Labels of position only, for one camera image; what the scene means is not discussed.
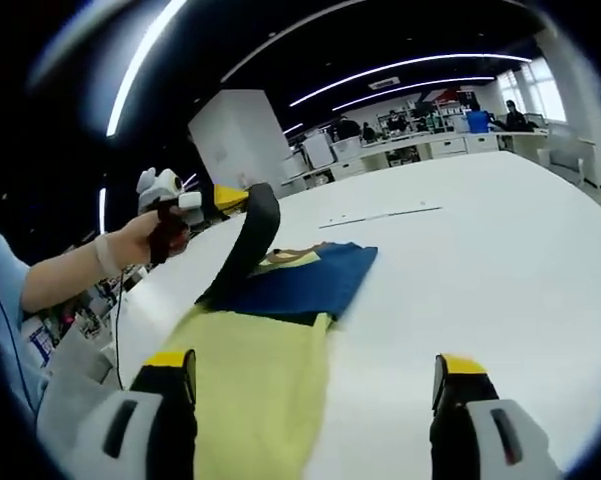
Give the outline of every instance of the white table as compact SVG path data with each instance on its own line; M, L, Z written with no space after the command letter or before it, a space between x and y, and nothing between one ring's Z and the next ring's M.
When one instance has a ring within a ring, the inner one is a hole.
M426 213L318 227L425 202ZM330 380L306 478L430 478L434 357L470 355L544 428L566 469L601 426L601 208L508 152L380 170L280 201L273 247L327 240L379 254L328 334ZM210 284L243 218L196 237L134 287L125 384Z

